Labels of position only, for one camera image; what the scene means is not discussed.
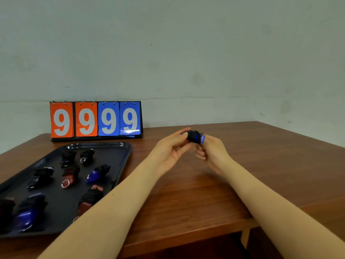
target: blue card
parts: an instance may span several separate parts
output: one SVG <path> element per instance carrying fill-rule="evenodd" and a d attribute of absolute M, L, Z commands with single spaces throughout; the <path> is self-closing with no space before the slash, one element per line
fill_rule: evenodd
<path fill-rule="evenodd" d="M 120 135 L 119 103 L 98 103 L 98 135 Z"/>
<path fill-rule="evenodd" d="M 140 102 L 120 102 L 120 135 L 141 134 Z"/>

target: person's right arm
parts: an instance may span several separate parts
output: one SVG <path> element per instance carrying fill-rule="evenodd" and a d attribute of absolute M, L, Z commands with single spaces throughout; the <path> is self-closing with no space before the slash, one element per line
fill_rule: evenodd
<path fill-rule="evenodd" d="M 341 239 L 232 160 L 220 139 L 206 135 L 196 155 L 226 178 L 285 259 L 345 258 Z"/>

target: person's right hand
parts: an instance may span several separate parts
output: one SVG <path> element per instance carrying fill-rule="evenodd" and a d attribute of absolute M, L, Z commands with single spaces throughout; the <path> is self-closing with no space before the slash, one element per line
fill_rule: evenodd
<path fill-rule="evenodd" d="M 196 144 L 196 156 L 204 160 L 217 174 L 223 175 L 223 171 L 231 157 L 228 155 L 222 141 L 216 137 L 205 135 L 204 143 Z"/>

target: person's left arm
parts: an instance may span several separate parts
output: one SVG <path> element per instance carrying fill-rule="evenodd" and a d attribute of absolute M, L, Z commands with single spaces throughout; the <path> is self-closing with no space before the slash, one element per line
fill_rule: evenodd
<path fill-rule="evenodd" d="M 39 259 L 114 259 L 131 224 L 157 180 L 170 170 L 192 143 L 190 128 L 161 139 L 137 168 L 69 226 Z"/>

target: person's left hand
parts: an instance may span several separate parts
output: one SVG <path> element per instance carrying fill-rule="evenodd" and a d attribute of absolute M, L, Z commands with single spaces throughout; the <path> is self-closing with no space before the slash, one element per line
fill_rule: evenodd
<path fill-rule="evenodd" d="M 187 140 L 188 133 L 183 133 L 189 130 L 189 127 L 184 128 L 161 139 L 146 158 L 159 177 L 169 171 L 178 159 L 192 147 L 193 143 Z"/>

